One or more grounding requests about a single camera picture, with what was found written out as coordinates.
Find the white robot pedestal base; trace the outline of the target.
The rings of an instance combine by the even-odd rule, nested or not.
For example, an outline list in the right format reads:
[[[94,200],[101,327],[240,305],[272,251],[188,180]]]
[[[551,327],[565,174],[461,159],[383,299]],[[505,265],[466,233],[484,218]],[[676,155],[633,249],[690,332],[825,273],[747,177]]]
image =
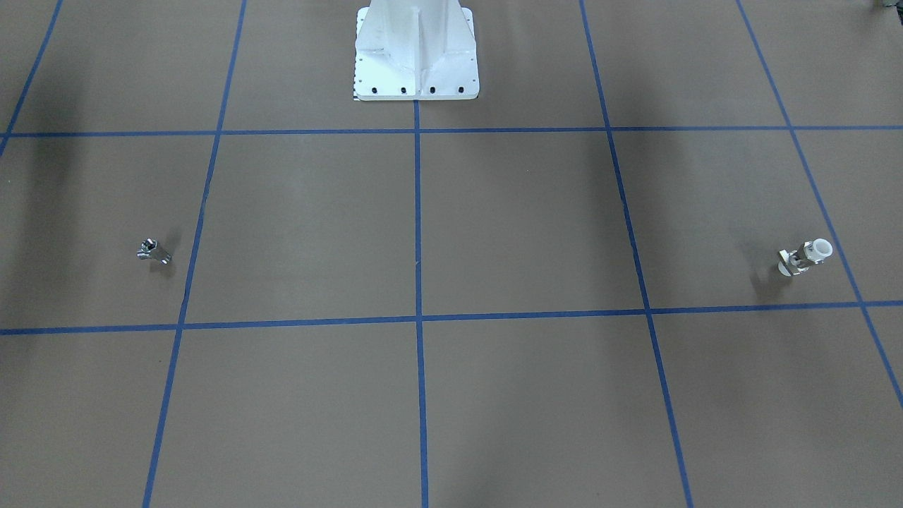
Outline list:
[[[353,97],[452,101],[480,96],[471,9],[458,1],[372,1],[356,16]]]

